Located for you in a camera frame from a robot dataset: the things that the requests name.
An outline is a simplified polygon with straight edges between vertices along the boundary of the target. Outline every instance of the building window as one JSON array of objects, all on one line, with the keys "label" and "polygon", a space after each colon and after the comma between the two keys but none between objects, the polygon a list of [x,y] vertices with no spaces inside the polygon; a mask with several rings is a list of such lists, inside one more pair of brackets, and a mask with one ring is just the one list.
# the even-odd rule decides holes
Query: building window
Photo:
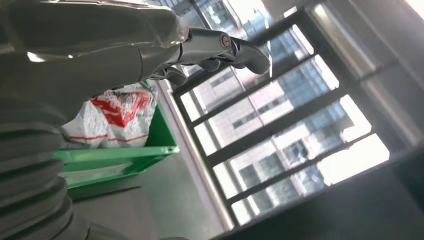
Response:
[{"label": "building window", "polygon": [[212,29],[228,32],[236,28],[233,16],[231,16],[222,0],[195,1]]},{"label": "building window", "polygon": [[300,171],[296,178],[300,180],[305,189],[305,193],[315,193],[327,187],[324,176],[316,165],[310,166]]},{"label": "building window", "polygon": [[[247,188],[251,188],[261,183],[258,172],[253,165],[249,165],[239,171],[241,178]],[[260,212],[272,209],[274,207],[270,196],[266,191],[260,191],[252,195],[252,198]]]},{"label": "building window", "polygon": [[243,126],[244,124],[247,124],[248,122],[252,121],[253,119],[257,118],[258,114],[254,111],[252,113],[249,113],[248,115],[242,117],[241,119],[235,121],[232,126],[234,127],[234,129],[237,129],[241,126]]},{"label": "building window", "polygon": [[299,140],[283,150],[290,164],[302,163],[308,160],[308,150],[302,140]]},{"label": "building window", "polygon": [[210,85],[211,85],[213,88],[216,88],[218,85],[220,85],[220,84],[224,83],[225,81],[227,81],[228,79],[230,79],[230,78],[232,78],[232,77],[234,77],[233,72],[231,72],[231,71],[230,71],[230,72],[227,72],[226,74],[222,75],[220,78],[218,78],[218,79],[216,79],[216,80],[212,81],[212,82],[210,83]]},{"label": "building window", "polygon": [[272,17],[265,17],[261,12],[256,12],[255,15],[249,19],[244,25],[243,29],[249,38],[255,36],[257,33],[265,30],[266,23],[271,25],[274,22]]},{"label": "building window", "polygon": [[[277,106],[285,103],[287,101],[287,98],[285,95],[278,97],[277,99],[269,102],[268,104],[266,104],[265,106],[260,107],[257,112],[259,114],[265,114],[266,112],[276,108]],[[257,112],[252,112],[249,113],[248,115],[242,117],[241,119],[233,122],[232,126],[234,127],[234,129],[237,129],[241,126],[243,126],[244,124],[248,123],[249,121],[252,121],[253,119],[259,117]]]},{"label": "building window", "polygon": [[[264,180],[277,176],[285,171],[282,160],[277,153],[265,157],[258,162]],[[268,188],[268,196],[275,205],[286,204],[300,196],[291,178],[280,181]]]}]

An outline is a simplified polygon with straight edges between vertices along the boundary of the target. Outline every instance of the window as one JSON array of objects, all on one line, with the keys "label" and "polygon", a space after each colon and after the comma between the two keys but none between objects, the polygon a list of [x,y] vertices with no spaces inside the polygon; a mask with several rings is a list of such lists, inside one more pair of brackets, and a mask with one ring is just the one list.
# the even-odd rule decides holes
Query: window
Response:
[{"label": "window", "polygon": [[197,14],[189,0],[156,0],[161,6],[169,7],[175,14],[184,18],[191,27],[204,28],[200,16]]},{"label": "window", "polygon": [[255,119],[258,117],[258,114],[256,112],[252,112],[244,117],[242,117],[240,120],[235,121],[232,125],[234,128],[239,128],[243,126],[244,124],[248,123],[249,121]]},{"label": "window", "polygon": [[389,152],[307,10],[269,30],[276,22],[266,4],[252,0],[240,11],[236,2],[245,3],[196,0],[207,26],[265,43],[260,49],[271,69],[256,75],[229,66],[209,79],[194,75],[201,84],[174,97],[241,225],[375,166]]},{"label": "window", "polygon": [[[287,98],[285,96],[280,96],[277,99],[273,100],[272,102],[269,102],[265,106],[258,108],[257,112],[261,115],[265,114],[266,112],[278,107],[279,105],[285,103],[286,101],[287,101]],[[246,124],[249,121],[259,117],[257,112],[252,112],[252,113],[242,117],[241,119],[235,121],[232,125],[234,126],[235,129],[238,128],[238,127],[241,127],[243,124]]]},{"label": "window", "polygon": [[227,72],[226,74],[224,74],[223,76],[221,76],[220,78],[218,78],[218,79],[216,79],[216,80],[214,80],[214,81],[212,81],[211,83],[210,83],[210,85],[212,86],[212,87],[217,87],[218,85],[220,85],[220,84],[222,84],[222,83],[224,83],[225,81],[227,81],[228,79],[230,79],[230,78],[232,78],[232,77],[234,77],[234,74],[232,73],[232,72]]},{"label": "window", "polygon": [[291,164],[308,160],[308,150],[302,140],[299,140],[283,150]]}]

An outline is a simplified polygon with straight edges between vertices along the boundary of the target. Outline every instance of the plastic bag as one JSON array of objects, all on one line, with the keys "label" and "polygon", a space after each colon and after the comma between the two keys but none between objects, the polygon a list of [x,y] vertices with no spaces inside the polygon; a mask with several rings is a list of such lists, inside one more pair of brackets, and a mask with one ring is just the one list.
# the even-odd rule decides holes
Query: plastic bag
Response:
[{"label": "plastic bag", "polygon": [[156,106],[156,88],[144,83],[108,90],[85,102],[76,118],[62,127],[62,148],[143,147]]}]

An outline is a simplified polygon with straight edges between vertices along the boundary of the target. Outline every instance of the red print on bag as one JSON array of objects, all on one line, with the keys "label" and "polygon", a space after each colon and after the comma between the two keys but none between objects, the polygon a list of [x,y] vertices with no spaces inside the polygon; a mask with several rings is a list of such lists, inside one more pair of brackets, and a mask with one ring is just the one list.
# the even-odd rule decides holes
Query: red print on bag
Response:
[{"label": "red print on bag", "polygon": [[149,102],[149,94],[137,92],[107,92],[90,100],[98,107],[109,124],[125,128]]}]

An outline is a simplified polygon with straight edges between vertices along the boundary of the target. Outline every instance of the window bar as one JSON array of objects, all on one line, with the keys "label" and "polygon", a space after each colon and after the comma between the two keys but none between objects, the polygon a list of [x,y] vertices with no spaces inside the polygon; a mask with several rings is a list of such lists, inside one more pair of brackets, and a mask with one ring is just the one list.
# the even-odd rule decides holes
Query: window bar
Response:
[{"label": "window bar", "polygon": [[365,115],[375,132],[391,153],[404,149],[407,144],[396,131],[396,126],[380,111],[379,107],[365,92],[361,82],[353,77],[346,65],[340,60],[338,54],[326,40],[323,33],[310,16],[303,17],[297,26],[303,32],[306,39],[315,49],[320,49],[322,60],[331,69],[340,82],[340,86],[348,89],[348,94],[358,108]]},{"label": "window bar", "polygon": [[[242,83],[242,81],[239,79],[239,77],[236,75],[236,73],[234,72],[234,70],[232,71],[233,73],[234,73],[234,75],[235,75],[235,78],[237,79],[237,82],[238,82],[238,84],[240,84],[240,86],[241,86],[241,88],[243,89],[243,91],[246,91],[246,89],[245,89],[245,87],[243,86],[243,83]],[[262,126],[265,126],[266,125],[266,123],[264,122],[264,120],[262,119],[262,117],[261,117],[261,113],[258,111],[258,109],[256,108],[256,106],[254,105],[254,103],[252,102],[252,100],[250,99],[250,98],[247,98],[248,99],[248,101],[249,101],[249,103],[250,103],[250,105],[251,105],[251,107],[253,108],[253,110],[254,110],[254,112],[255,112],[255,114],[257,115],[257,117],[258,117],[258,119],[259,119],[259,121],[260,121],[260,123],[262,124]],[[278,145],[277,145],[277,143],[276,143],[276,139],[275,139],[275,137],[271,137],[271,139],[270,139],[270,142],[271,142],[271,144],[272,144],[272,146],[277,150],[276,151],[276,156],[277,156],[277,158],[278,158],[278,161],[279,161],[279,163],[281,164],[281,166],[284,168],[284,169],[288,169],[288,165],[285,163],[285,161],[284,161],[284,159],[285,159],[285,157],[283,156],[283,153],[281,152],[281,151],[279,151],[278,149],[279,149],[279,147],[278,147]],[[225,164],[225,165],[230,165],[230,161],[229,160],[227,160],[227,161],[224,161],[223,162],[223,164]],[[299,185],[298,184],[296,184],[296,183],[293,183],[293,185],[294,185],[294,187],[296,188],[296,191],[298,191],[299,193],[300,193],[300,189],[299,189]]]},{"label": "window bar", "polygon": [[[194,105],[196,106],[197,110],[201,111],[202,107],[199,104],[199,101],[197,101],[194,91],[190,91],[190,96],[193,98],[193,102],[194,102]],[[215,145],[216,149],[221,149],[221,144],[220,144],[217,136],[215,135],[211,124],[209,122],[205,122],[204,125],[205,125],[205,127],[206,127],[206,129],[207,129],[207,131],[210,135],[210,138],[212,139],[213,145]],[[227,162],[227,161],[224,162],[224,165],[227,168],[229,177],[231,178],[232,182],[234,183],[235,189],[239,193],[243,192],[242,186],[240,185],[239,181],[237,180],[236,174],[235,174],[233,168],[231,167],[231,165],[229,164],[229,162]],[[243,204],[246,207],[247,213],[250,216],[250,218],[253,218],[255,216],[255,212],[254,212],[252,206],[250,206],[250,204],[247,202],[247,200],[244,200]]]},{"label": "window bar", "polygon": [[225,146],[224,148],[212,153],[205,159],[208,166],[214,167],[244,151],[254,147],[255,145],[270,138],[272,135],[289,128],[298,121],[309,117],[310,115],[322,110],[325,106],[329,106],[346,95],[346,91],[339,87],[330,92],[321,95],[314,100],[300,106],[299,108],[287,113],[284,116],[274,120],[273,122],[259,128],[258,130],[240,138],[239,140]]},{"label": "window bar", "polygon": [[[169,4],[161,3],[162,6],[169,6]],[[175,13],[180,14],[183,13],[185,10],[192,7],[192,4],[189,1],[180,1],[174,6],[169,6]]]},{"label": "window bar", "polygon": [[299,166],[296,166],[292,169],[289,169],[285,172],[282,172],[282,173],[280,173],[280,174],[278,174],[278,175],[276,175],[276,176],[274,176],[274,177],[272,177],[272,178],[270,178],[270,179],[268,179],[268,180],[266,180],[266,181],[264,181],[264,182],[262,182],[262,183],[260,183],[256,186],[254,186],[254,187],[247,189],[246,191],[244,191],[242,193],[239,193],[239,194],[237,194],[233,197],[230,197],[230,198],[227,199],[227,201],[230,205],[237,203],[237,202],[251,196],[252,194],[255,194],[259,191],[262,191],[262,190],[268,188],[269,186],[272,186],[272,185],[280,182],[281,180],[284,180],[284,179],[286,179],[286,178],[288,178],[288,177],[290,177],[290,176],[292,176],[292,175],[294,175],[294,174],[296,174],[296,173],[298,173],[298,172],[300,172],[300,171],[302,171],[302,170],[304,170],[308,167],[311,167],[311,166],[321,162],[322,160],[324,160],[325,158],[327,158],[327,157],[329,157],[333,154],[336,154],[336,153],[338,153],[342,150],[350,148],[354,144],[358,143],[361,140],[368,138],[369,136],[371,136],[373,134],[375,134],[375,132],[373,130],[371,130],[369,133],[367,133],[363,136],[360,136],[360,137],[356,138],[355,140],[352,140],[350,142],[346,142],[346,143],[344,143],[340,146],[337,146],[337,147],[335,147],[335,148],[333,148],[333,149],[331,149],[331,150],[329,150],[325,153],[318,155],[317,157],[315,157],[312,160],[306,161]]},{"label": "window bar", "polygon": [[[183,101],[181,100],[181,98],[180,97],[175,97],[175,103],[178,106],[178,109],[179,109],[179,111],[180,111],[180,113],[182,115],[183,120],[185,122],[189,121],[190,120],[190,116],[187,113],[187,109],[185,108],[185,106],[184,106]],[[195,146],[197,147],[197,150],[198,150],[200,156],[202,157],[202,159],[204,160],[204,162],[206,164],[206,168],[207,168],[207,170],[209,172],[209,175],[210,175],[210,178],[211,178],[211,180],[213,182],[213,185],[215,186],[216,191],[218,192],[218,195],[224,200],[225,199],[224,190],[221,187],[221,184],[220,184],[220,182],[219,182],[219,180],[218,180],[218,178],[217,178],[217,176],[216,176],[216,174],[214,172],[213,167],[211,167],[211,166],[208,165],[208,161],[206,160],[208,158],[208,156],[206,155],[206,153],[205,153],[205,151],[204,151],[204,149],[202,147],[202,144],[200,142],[200,139],[199,139],[198,135],[196,134],[195,129],[192,128],[192,127],[188,127],[187,129],[188,129],[188,131],[189,131],[189,133],[191,135],[191,138],[193,139],[193,142],[194,142]],[[232,205],[231,204],[228,204],[225,200],[223,202],[224,202],[225,208],[226,208],[226,210],[227,210],[227,212],[228,212],[228,214],[229,214],[229,216],[231,218],[231,221],[236,226],[239,226],[240,223],[239,223],[239,221],[237,219],[236,213],[234,212],[234,210],[232,208]]]},{"label": "window bar", "polygon": [[272,81],[276,80],[277,78],[281,77],[282,75],[296,69],[297,67],[299,67],[302,64],[306,63],[307,61],[311,60],[316,55],[318,55],[318,53],[314,53],[312,55],[309,55],[309,56],[305,57],[304,59],[302,59],[302,60],[300,60],[299,62],[296,62],[296,63],[292,63],[292,64],[289,64],[289,65],[283,64],[282,69],[281,69],[282,74],[275,72],[272,75],[272,77],[268,77],[265,80],[259,82],[258,84],[246,89],[246,91],[243,91],[242,93],[238,94],[237,96],[233,97],[232,99],[230,99],[230,100],[220,104],[219,106],[215,107],[214,109],[209,111],[207,114],[204,114],[204,115],[200,116],[198,119],[196,119],[195,121],[188,122],[187,124],[189,126],[193,127],[193,128],[200,125],[201,123],[203,123],[203,122],[209,120],[210,118],[216,116],[217,114],[223,112],[225,109],[231,107],[232,105],[238,103],[239,101],[247,98],[248,96],[252,95],[256,91],[267,86]]},{"label": "window bar", "polygon": [[[257,46],[261,46],[263,44],[266,44],[268,41],[276,38],[281,33],[287,31],[294,24],[297,24],[299,17],[302,16],[301,13],[302,13],[302,11],[298,11],[298,12],[288,16],[287,18],[284,18],[284,19],[276,22],[275,24],[271,25],[268,29],[265,29],[264,31],[259,32],[257,35],[255,35],[254,37],[249,39],[249,41],[256,44]],[[203,70],[203,71],[200,71],[200,72],[197,72],[197,73],[191,75],[190,77],[188,77],[188,81],[187,81],[186,84],[175,89],[175,91],[173,92],[174,96],[179,97],[179,96],[184,95],[185,93],[189,92],[190,90],[192,90],[195,87],[199,86],[200,84],[204,83],[205,81],[207,81],[209,78],[213,77],[214,75],[216,75],[220,71],[224,70],[228,66],[230,66],[230,65],[227,64],[227,63],[222,63],[217,71],[208,72],[208,71]]]},{"label": "window bar", "polygon": [[200,7],[197,4],[196,0],[188,0],[188,1],[193,6],[194,10],[196,11],[197,15],[199,16],[200,20],[202,21],[204,27],[206,29],[212,29],[211,25],[209,24],[208,20],[206,19],[205,15],[203,14],[202,10],[200,10]]}]

